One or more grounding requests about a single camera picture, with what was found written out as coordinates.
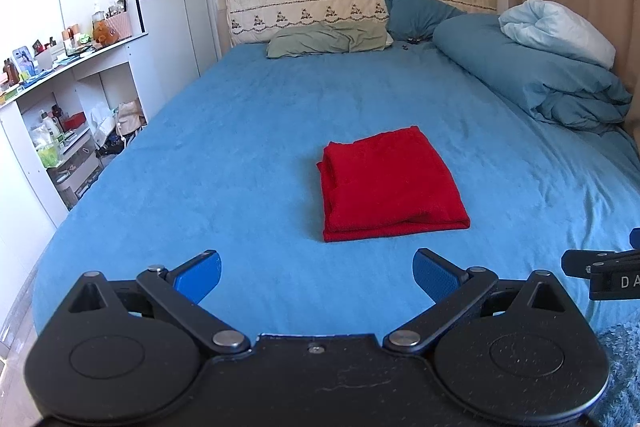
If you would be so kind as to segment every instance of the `green container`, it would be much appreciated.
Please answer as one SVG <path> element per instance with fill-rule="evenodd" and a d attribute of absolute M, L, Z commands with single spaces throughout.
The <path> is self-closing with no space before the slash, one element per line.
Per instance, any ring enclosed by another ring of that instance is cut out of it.
<path fill-rule="evenodd" d="M 41 147 L 38 150 L 38 156 L 44 168 L 55 167 L 60 162 L 60 156 L 58 155 L 58 147 L 55 145 L 47 145 Z"/>

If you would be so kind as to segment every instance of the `blue gripper pad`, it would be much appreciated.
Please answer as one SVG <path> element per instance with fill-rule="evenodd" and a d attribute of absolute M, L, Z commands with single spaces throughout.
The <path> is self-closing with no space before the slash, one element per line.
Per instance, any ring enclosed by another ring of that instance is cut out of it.
<path fill-rule="evenodd" d="M 177 275 L 174 289 L 198 304 L 220 282 L 222 276 L 222 260 L 219 253 L 202 254 L 202 260 L 197 257 L 196 263 Z"/>
<path fill-rule="evenodd" d="M 432 251 L 421 249 L 414 255 L 414 279 L 438 303 L 460 288 L 468 274 Z"/>

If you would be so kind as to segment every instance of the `floor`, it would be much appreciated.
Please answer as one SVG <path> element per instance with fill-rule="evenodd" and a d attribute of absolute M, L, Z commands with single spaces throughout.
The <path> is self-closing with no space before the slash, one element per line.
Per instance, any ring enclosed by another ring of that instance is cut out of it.
<path fill-rule="evenodd" d="M 18 329 L 14 345 L 0 374 L 0 427 L 31 427 L 41 419 L 24 383 L 24 361 L 36 341 L 31 309 Z"/>

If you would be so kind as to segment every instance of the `pink container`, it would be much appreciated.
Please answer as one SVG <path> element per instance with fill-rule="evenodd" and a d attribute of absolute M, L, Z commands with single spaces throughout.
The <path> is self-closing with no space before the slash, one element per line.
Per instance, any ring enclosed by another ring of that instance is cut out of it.
<path fill-rule="evenodd" d="M 116 30 L 122 39 L 128 39 L 133 36 L 133 29 L 131 28 L 131 20 L 129 19 L 129 13 L 119 13 L 113 17 L 109 17 L 104 21 L 109 28 Z"/>

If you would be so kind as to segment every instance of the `folded red towel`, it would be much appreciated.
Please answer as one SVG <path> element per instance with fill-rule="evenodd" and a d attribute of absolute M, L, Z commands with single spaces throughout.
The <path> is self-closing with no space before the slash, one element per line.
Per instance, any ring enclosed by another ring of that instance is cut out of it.
<path fill-rule="evenodd" d="M 327 242 L 470 226 L 449 169 L 416 126 L 331 142 L 318 169 Z"/>

